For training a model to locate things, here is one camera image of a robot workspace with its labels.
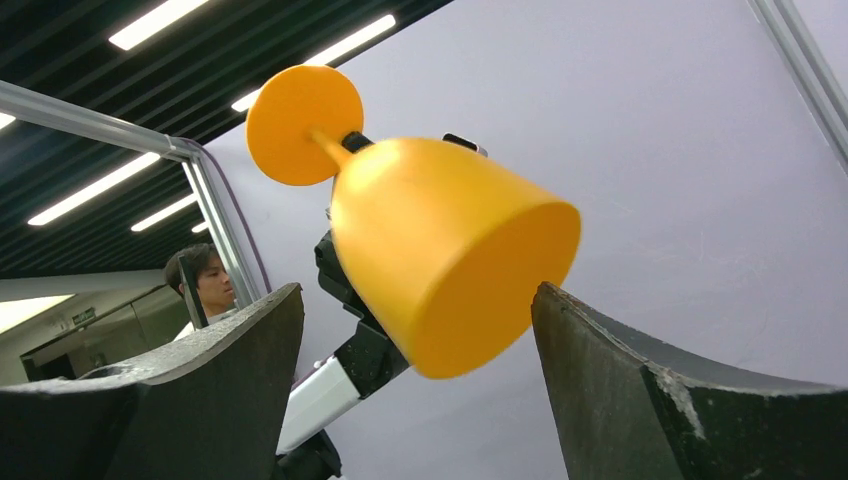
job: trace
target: metal frame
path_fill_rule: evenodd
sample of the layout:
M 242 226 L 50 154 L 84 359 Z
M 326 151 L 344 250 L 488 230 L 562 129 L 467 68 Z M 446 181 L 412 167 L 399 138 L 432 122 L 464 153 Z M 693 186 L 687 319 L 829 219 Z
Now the metal frame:
M 218 246 L 221 261 L 230 275 L 237 307 L 244 308 L 261 297 L 252 277 L 246 272 L 244 254 L 235 241 L 233 229 L 223 213 L 220 199 L 211 188 L 204 162 L 201 161 L 203 152 L 200 149 L 183 140 L 119 118 L 2 81 L 0 112 L 25 122 L 130 150 L 158 153 L 164 158 L 181 162 L 191 188 L 197 195 L 197 204 L 203 218 L 209 225 L 212 240 Z
M 848 173 L 848 100 L 792 0 L 749 0 Z
M 209 180 L 209 175 L 201 161 L 203 153 L 200 151 L 192 152 L 189 158 L 183 161 L 183 171 L 185 171 L 191 189 L 197 195 L 197 204 L 203 212 L 203 218 L 209 225 L 209 233 L 212 235 L 212 241 L 218 247 L 218 254 L 221 256 L 221 262 L 227 273 L 230 276 L 230 283 L 235 292 L 236 305 L 238 308 L 244 308 L 247 305 L 255 302 L 262 297 L 259 290 L 256 288 L 253 278 L 246 272 L 246 263 L 244 255 L 235 242 L 235 235 L 232 227 L 227 222 L 221 208 L 221 202 L 211 188 L 212 182 Z

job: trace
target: purple cable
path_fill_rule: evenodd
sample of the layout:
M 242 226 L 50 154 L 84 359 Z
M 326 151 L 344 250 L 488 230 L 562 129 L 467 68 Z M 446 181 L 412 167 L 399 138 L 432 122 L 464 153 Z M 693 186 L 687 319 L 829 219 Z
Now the purple cable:
M 190 143 L 197 147 L 206 158 L 212 162 L 212 165 L 215 166 L 215 170 L 218 171 L 218 176 L 221 177 L 221 181 L 224 183 L 224 188 L 227 189 L 227 194 L 230 196 L 230 200 L 233 202 L 233 207 L 236 209 L 236 215 L 238 215 L 239 220 L 241 221 L 242 226 L 244 227 L 244 233 L 247 236 L 247 243 L 250 244 L 250 249 L 253 251 L 253 256 L 256 258 L 256 264 L 259 265 L 259 273 L 262 275 L 262 280 L 265 282 L 265 290 L 270 293 L 271 292 L 271 281 L 268 279 L 268 272 L 265 271 L 265 264 L 262 263 L 262 257 L 259 256 L 259 249 L 256 248 L 256 242 L 253 240 L 253 234 L 250 232 L 250 227 L 247 225 L 247 220 L 244 218 L 244 213 L 241 211 L 241 207 L 238 204 L 238 200 L 236 200 L 236 195 L 233 193 L 233 189 L 230 186 L 230 182 L 227 180 L 227 177 L 224 175 L 224 171 L 221 169 L 221 165 L 218 163 L 218 160 L 215 159 L 215 156 L 212 155 L 209 150 L 206 150 L 206 147 L 201 145 L 198 142 L 190 138 L 179 138 L 180 140 Z

